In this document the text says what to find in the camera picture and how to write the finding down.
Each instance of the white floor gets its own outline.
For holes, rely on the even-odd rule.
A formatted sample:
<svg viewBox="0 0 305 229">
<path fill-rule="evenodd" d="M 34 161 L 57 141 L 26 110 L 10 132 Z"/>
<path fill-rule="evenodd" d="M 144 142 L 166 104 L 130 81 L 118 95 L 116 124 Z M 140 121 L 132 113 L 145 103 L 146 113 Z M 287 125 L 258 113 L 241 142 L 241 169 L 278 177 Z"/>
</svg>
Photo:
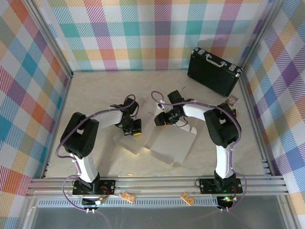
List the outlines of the white floor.
<svg viewBox="0 0 305 229">
<path fill-rule="evenodd" d="M 179 90 L 187 99 L 192 98 L 207 104 L 218 105 L 224 98 L 187 76 L 187 71 L 128 71 L 128 72 L 78 72 L 72 79 L 70 92 L 64 107 L 61 123 L 51 155 L 48 177 L 67 177 L 76 174 L 74 163 L 70 159 L 59 159 L 55 149 L 59 139 L 75 112 L 92 114 L 109 108 L 111 104 L 121 104 L 129 94 L 150 99 L 153 90 L 166 96 Z M 246 175 L 264 174 L 261 155 L 255 143 L 251 123 L 242 99 L 239 85 L 233 90 L 239 98 L 235 105 L 237 120 L 242 127 L 242 139 L 235 148 L 234 168 Z M 197 122 L 197 137 L 181 167 L 174 168 L 149 154 L 144 149 L 134 155 L 116 145 L 112 137 L 118 130 L 109 126 L 99 130 L 92 151 L 94 163 L 102 177 L 104 176 L 160 176 L 160 175 L 212 175 L 216 167 L 216 148 L 210 140 L 205 122 Z M 61 155 L 68 155 L 64 148 Z"/>
</svg>

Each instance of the black mounting plate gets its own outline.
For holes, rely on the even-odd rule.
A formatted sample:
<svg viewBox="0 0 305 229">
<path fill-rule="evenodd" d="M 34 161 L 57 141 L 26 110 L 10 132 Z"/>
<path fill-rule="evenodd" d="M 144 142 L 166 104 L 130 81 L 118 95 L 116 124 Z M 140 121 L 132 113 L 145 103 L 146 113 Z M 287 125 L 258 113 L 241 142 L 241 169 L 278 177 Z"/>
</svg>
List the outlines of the black mounting plate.
<svg viewBox="0 0 305 229">
<path fill-rule="evenodd" d="M 83 188 L 79 182 L 79 180 L 75 180 L 73 184 L 74 188 L 72 191 L 72 195 L 92 195 L 92 193 L 89 193 L 86 191 L 85 188 Z M 115 190 L 115 180 L 103 180 L 100 179 L 100 187 L 105 186 L 109 190 L 109 195 L 114 194 Z M 97 192 L 94 193 L 95 195 L 104 195 L 104 189 L 99 188 Z"/>
<path fill-rule="evenodd" d="M 214 179 L 200 179 L 199 180 L 199 187 L 200 187 L 200 193 L 201 194 L 219 194 L 219 193 L 225 193 L 225 194 L 234 194 L 234 189 L 232 186 L 236 187 L 236 193 L 240 194 L 243 193 L 243 187 L 241 186 L 240 179 L 236 178 L 235 182 L 226 190 L 223 192 L 219 192 L 216 190 L 216 184 L 214 182 Z"/>
</svg>

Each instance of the plaid wall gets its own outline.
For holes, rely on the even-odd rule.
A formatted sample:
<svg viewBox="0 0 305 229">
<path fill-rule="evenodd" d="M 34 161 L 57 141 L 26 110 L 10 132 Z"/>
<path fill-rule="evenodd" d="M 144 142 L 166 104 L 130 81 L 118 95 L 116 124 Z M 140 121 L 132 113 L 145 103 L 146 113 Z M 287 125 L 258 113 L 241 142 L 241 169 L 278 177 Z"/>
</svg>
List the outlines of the plaid wall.
<svg viewBox="0 0 305 229">
<path fill-rule="evenodd" d="M 0 229 L 40 174 L 68 77 L 22 0 L 0 0 Z"/>
<path fill-rule="evenodd" d="M 246 71 L 277 174 L 305 228 L 305 0 L 286 0 Z"/>
<path fill-rule="evenodd" d="M 86 71 L 187 69 L 197 45 L 237 64 L 272 1 L 36 2 L 72 68 Z"/>
</svg>

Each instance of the purple cable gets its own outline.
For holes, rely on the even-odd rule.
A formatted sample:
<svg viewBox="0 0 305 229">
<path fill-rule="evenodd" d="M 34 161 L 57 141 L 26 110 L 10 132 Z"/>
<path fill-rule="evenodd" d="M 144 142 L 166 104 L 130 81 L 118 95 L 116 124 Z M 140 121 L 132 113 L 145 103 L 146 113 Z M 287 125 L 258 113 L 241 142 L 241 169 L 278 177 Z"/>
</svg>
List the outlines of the purple cable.
<svg viewBox="0 0 305 229">
<path fill-rule="evenodd" d="M 165 103 L 161 103 L 160 101 L 158 101 L 157 99 L 154 98 L 153 94 L 154 93 L 157 93 L 159 94 L 162 98 L 161 100 L 164 101 L 164 96 L 161 92 L 158 92 L 158 91 L 153 91 L 151 93 L 151 97 L 152 99 L 161 104 L 161 105 L 165 105 L 165 106 L 175 106 L 175 105 L 182 105 L 182 104 L 195 104 L 195 105 L 200 105 L 200 106 L 205 106 L 205 107 L 209 107 L 209 108 L 216 108 L 218 110 L 220 110 L 221 112 L 223 112 L 225 115 L 227 115 L 229 117 L 229 119 L 234 123 L 234 125 L 236 126 L 237 128 L 237 132 L 238 132 L 238 138 L 237 140 L 230 146 L 230 150 L 229 150 L 229 166 L 230 166 L 230 169 L 236 173 L 237 175 L 240 175 L 243 177 L 244 179 L 244 183 L 245 183 L 245 186 L 244 186 L 244 192 L 242 194 L 242 197 L 240 198 L 240 200 L 232 207 L 230 207 L 230 209 L 234 209 L 235 207 L 237 207 L 240 202 L 243 200 L 244 196 L 246 195 L 246 192 L 247 192 L 247 180 L 246 180 L 246 177 L 243 175 L 243 174 L 240 174 L 240 173 L 237 173 L 234 169 L 233 169 L 233 165 L 232 165 L 232 153 L 233 153 L 233 147 L 240 141 L 241 139 L 241 133 L 242 133 L 242 130 L 238 124 L 238 122 L 227 112 L 225 111 L 224 109 L 218 107 L 218 106 L 215 106 L 215 105 L 208 105 L 208 104 L 204 104 L 204 103 L 200 103 L 200 102 L 196 102 L 196 101 L 190 101 L 190 102 L 182 102 L 182 103 L 176 103 L 176 104 L 165 104 Z"/>
<path fill-rule="evenodd" d="M 86 211 L 85 209 L 76 206 L 75 204 L 72 203 L 72 201 L 70 201 L 70 200 L 68 199 L 67 195 L 66 195 L 65 192 L 64 192 L 64 185 L 65 185 L 65 183 L 67 182 L 68 179 L 70 179 L 70 178 L 72 178 L 72 177 L 75 177 L 75 178 L 80 177 L 80 176 L 81 176 L 81 169 L 80 169 L 80 166 L 79 166 L 78 162 L 76 161 L 76 158 L 75 158 L 75 157 L 73 157 L 73 156 L 60 156 L 60 155 L 59 155 L 59 149 L 60 149 L 60 148 L 63 146 L 63 144 L 68 140 L 68 138 L 69 138 L 75 131 L 77 131 L 77 129 L 78 129 L 83 123 L 85 123 L 88 119 L 93 118 L 93 117 L 95 117 L 95 116 L 98 116 L 98 115 L 100 115 L 100 114 L 102 114 L 102 113 L 105 113 L 105 112 L 119 111 L 119 110 L 126 109 L 126 108 L 132 106 L 132 105 L 134 104 L 134 102 L 135 102 L 135 95 L 133 95 L 133 94 L 128 95 L 128 96 L 125 98 L 124 101 L 126 101 L 126 99 L 129 98 L 130 96 L 133 97 L 133 101 L 132 101 L 131 104 L 129 104 L 129 105 L 125 106 L 125 107 L 113 108 L 113 109 L 98 111 L 98 112 L 96 112 L 96 113 L 94 113 L 94 114 L 92 114 L 92 115 L 86 117 L 86 118 L 85 118 L 84 120 L 82 120 L 73 130 L 71 130 L 71 132 L 68 133 L 67 136 L 65 136 L 65 138 L 61 141 L 61 143 L 58 145 L 58 147 L 57 147 L 57 149 L 56 149 L 55 155 L 56 155 L 57 157 L 59 157 L 59 158 L 70 158 L 70 159 L 72 159 L 72 160 L 75 162 L 75 165 L 76 165 L 76 168 L 77 168 L 77 171 L 78 171 L 78 175 L 71 175 L 71 176 L 68 176 L 68 177 L 64 180 L 61 189 L 62 189 L 62 192 L 63 192 L 64 196 L 66 197 L 67 201 L 68 201 L 70 204 L 72 204 L 75 208 L 77 208 L 78 210 Z"/>
</svg>

